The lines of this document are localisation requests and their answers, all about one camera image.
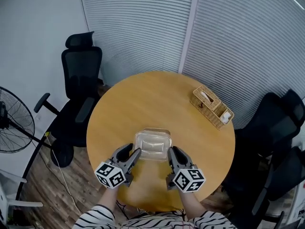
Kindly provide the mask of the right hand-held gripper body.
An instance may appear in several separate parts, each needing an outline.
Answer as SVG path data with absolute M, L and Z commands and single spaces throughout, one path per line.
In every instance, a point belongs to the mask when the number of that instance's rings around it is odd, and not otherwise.
M 202 170 L 196 168 L 183 168 L 166 178 L 167 190 L 178 189 L 183 193 L 196 192 L 205 182 Z

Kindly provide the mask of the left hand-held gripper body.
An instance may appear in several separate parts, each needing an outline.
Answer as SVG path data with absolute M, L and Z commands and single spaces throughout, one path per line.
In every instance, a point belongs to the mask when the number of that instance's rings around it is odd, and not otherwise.
M 129 187 L 133 181 L 133 175 L 131 173 L 124 172 L 117 163 L 114 163 L 110 159 L 101 162 L 94 173 L 101 184 L 111 189 L 119 187 L 122 184 Z

